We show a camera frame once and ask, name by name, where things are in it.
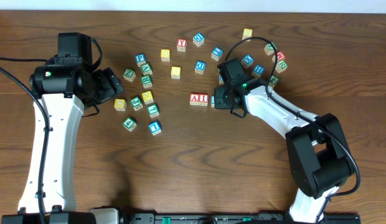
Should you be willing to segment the red I block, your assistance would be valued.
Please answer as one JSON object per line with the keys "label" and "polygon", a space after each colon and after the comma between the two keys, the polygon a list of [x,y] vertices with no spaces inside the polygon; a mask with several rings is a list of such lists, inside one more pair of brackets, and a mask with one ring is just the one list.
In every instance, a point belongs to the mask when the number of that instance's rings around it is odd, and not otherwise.
{"label": "red I block", "polygon": [[208,106],[209,103],[209,95],[208,94],[200,94],[199,95],[199,106]]}

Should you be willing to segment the red A block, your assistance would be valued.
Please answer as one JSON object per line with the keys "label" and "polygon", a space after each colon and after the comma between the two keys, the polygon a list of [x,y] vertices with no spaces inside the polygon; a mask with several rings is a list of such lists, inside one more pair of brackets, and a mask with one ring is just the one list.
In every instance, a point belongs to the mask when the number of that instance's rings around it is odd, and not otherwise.
{"label": "red A block", "polygon": [[198,93],[191,93],[189,98],[189,104],[190,105],[199,105],[199,97],[200,95]]}

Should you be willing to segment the blue 2 block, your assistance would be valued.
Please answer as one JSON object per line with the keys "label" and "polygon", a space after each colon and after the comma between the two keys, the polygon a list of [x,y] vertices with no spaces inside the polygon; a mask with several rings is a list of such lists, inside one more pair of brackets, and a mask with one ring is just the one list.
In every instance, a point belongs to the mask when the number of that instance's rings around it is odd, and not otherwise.
{"label": "blue 2 block", "polygon": [[215,95],[211,96],[211,107],[215,108]]}

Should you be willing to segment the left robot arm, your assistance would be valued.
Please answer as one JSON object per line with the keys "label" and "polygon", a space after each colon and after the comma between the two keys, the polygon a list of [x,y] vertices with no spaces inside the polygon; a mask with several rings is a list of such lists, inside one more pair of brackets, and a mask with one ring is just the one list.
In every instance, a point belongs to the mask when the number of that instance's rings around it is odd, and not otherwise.
{"label": "left robot arm", "polygon": [[92,60],[98,42],[78,32],[58,35],[58,52],[35,69],[24,90],[34,101],[35,133],[31,165],[15,215],[2,223],[110,223],[115,208],[76,210],[73,188],[75,144],[84,111],[123,92],[110,68]]}

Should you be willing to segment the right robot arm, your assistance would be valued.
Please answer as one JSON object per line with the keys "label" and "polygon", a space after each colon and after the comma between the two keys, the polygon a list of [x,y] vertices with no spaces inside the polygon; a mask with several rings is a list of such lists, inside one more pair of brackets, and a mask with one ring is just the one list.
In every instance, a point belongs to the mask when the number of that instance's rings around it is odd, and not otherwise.
{"label": "right robot arm", "polygon": [[331,113],[318,116],[290,103],[273,86],[278,77],[251,78],[237,58],[218,65],[224,85],[215,88],[215,107],[243,110],[271,126],[286,141],[289,167],[298,186],[296,198],[288,210],[294,222],[326,223],[325,209],[333,197],[354,193],[339,192],[346,180],[360,173],[339,120]]}

